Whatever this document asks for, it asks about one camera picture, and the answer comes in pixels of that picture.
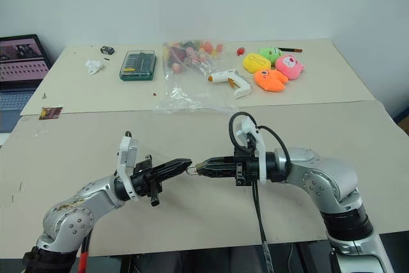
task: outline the red cable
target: red cable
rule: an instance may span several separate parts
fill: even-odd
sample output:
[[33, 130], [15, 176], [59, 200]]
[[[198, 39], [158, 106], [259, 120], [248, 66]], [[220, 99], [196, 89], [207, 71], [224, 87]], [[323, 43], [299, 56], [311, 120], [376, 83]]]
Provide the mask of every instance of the red cable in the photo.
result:
[[81, 253], [79, 257], [78, 273], [85, 273], [87, 269], [88, 252]]

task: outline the card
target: card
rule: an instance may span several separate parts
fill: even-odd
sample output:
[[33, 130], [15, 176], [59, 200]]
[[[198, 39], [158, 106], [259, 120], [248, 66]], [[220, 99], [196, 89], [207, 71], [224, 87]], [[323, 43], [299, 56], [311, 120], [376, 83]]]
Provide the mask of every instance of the card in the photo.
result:
[[59, 118], [59, 114], [61, 113], [62, 109], [62, 107], [43, 108], [41, 110], [39, 120], [52, 120], [54, 118]]

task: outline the pen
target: pen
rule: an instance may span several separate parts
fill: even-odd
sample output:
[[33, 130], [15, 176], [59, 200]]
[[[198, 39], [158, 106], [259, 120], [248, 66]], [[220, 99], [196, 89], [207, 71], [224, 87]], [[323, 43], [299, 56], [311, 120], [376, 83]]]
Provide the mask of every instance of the pen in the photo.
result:
[[298, 49], [298, 48], [281, 48], [281, 47], [279, 47], [279, 49], [281, 51], [302, 52], [302, 49]]

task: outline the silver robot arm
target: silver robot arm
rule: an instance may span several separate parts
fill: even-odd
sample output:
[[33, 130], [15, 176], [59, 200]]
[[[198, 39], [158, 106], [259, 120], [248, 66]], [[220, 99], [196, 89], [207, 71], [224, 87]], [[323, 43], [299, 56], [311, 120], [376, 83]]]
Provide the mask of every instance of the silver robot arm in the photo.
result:
[[[274, 153], [277, 167], [284, 170], [284, 152], [279, 149]], [[308, 193], [320, 211], [333, 248], [332, 270], [393, 273], [379, 234], [366, 215], [353, 168], [304, 148], [290, 148], [289, 154], [291, 173], [285, 182]]]
[[69, 273], [84, 237], [101, 217], [141, 196], [149, 196], [151, 205], [158, 205], [161, 183], [192, 163], [190, 159], [174, 159], [153, 168], [150, 156], [135, 164], [136, 153], [137, 141], [127, 132], [115, 174], [90, 182], [73, 197], [51, 207], [36, 246], [23, 257], [25, 272]]
[[[233, 132], [233, 121], [245, 116]], [[212, 178], [235, 177], [237, 186], [267, 179], [288, 183], [303, 189], [317, 206], [327, 227], [332, 252], [330, 262], [334, 273], [393, 273], [379, 234], [374, 230], [357, 188], [358, 178], [351, 166], [320, 157], [305, 148], [290, 148], [289, 157], [283, 149], [266, 152], [260, 129], [248, 113], [234, 114], [229, 121], [229, 136], [235, 147], [234, 156], [214, 157], [196, 164], [195, 173]]]

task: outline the glue gun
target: glue gun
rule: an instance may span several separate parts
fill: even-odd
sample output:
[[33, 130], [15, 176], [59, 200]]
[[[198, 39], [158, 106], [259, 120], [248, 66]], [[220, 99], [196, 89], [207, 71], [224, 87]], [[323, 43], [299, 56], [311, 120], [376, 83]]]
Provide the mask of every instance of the glue gun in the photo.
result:
[[251, 92], [250, 84], [238, 75], [237, 70], [225, 70], [224, 72], [214, 73], [209, 76], [212, 82], [228, 82], [232, 88], [238, 86], [235, 90], [235, 98], [246, 96]]

